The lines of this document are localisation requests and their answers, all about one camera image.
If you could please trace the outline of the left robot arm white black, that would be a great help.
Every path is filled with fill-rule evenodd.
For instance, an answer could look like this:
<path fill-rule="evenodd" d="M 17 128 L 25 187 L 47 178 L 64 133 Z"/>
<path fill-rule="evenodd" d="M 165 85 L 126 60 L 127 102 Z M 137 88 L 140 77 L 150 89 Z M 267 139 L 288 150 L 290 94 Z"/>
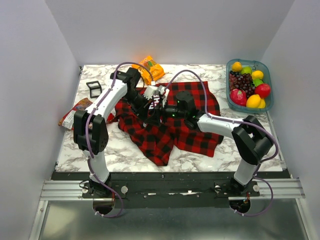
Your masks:
<path fill-rule="evenodd" d="M 87 157 L 90 180 L 96 182 L 93 191 L 101 198 L 107 197 L 111 191 L 108 183 L 110 172 L 105 161 L 104 150 L 109 135 L 106 119 L 112 109 L 125 99 L 133 113 L 149 124 L 151 119 L 161 123 L 159 108 L 165 106 L 169 90 L 164 86 L 148 86 L 144 93 L 136 90 L 141 74 L 136 68 L 126 72 L 116 69 L 111 75 L 110 87 L 105 89 L 97 100 L 85 110 L 74 114 L 73 140 Z"/>

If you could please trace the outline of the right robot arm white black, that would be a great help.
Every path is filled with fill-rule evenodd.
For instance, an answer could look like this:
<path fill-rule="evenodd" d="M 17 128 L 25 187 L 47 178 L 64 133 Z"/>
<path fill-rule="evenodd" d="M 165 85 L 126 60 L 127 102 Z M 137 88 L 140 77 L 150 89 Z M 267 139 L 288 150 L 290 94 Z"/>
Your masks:
<path fill-rule="evenodd" d="M 176 104 L 167 103 L 168 92 L 161 94 L 159 109 L 164 120 L 183 119 L 190 130 L 213 133 L 233 139 L 241 156 L 240 164 L 230 180 L 230 191 L 241 196 L 256 174 L 262 158 L 274 145 L 272 135 L 260 122 L 249 115 L 245 119 L 227 118 L 198 110 L 193 96 L 188 91 L 176 95 Z"/>

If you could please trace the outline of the red black plaid shirt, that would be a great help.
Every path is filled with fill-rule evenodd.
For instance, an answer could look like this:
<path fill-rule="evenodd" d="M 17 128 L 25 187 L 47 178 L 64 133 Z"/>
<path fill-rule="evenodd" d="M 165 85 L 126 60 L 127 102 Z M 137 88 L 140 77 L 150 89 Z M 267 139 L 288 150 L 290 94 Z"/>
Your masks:
<path fill-rule="evenodd" d="M 207 110 L 213 115 L 220 115 L 220 106 L 216 97 L 210 92 L 208 82 L 174 82 L 169 87 L 167 102 L 175 104 L 180 91 L 188 91 L 194 98 L 196 108 Z M 169 118 L 160 127 L 147 125 L 138 119 L 125 100 L 115 106 L 115 114 L 110 114 L 107 123 L 116 122 L 118 128 L 127 134 L 145 157 L 157 166 L 167 166 L 174 147 L 182 151 L 213 157 L 215 148 L 223 141 L 223 136 L 204 133 L 187 128 L 183 119 Z"/>

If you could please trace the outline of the black square frame brooch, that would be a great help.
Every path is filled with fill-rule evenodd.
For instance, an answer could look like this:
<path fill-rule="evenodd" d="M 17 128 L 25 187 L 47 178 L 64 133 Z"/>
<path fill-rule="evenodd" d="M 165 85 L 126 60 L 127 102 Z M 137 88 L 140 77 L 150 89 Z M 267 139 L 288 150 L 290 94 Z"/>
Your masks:
<path fill-rule="evenodd" d="M 86 83 L 89 88 L 89 96 L 92 99 L 98 98 L 102 93 L 102 86 L 98 80 L 89 81 Z"/>

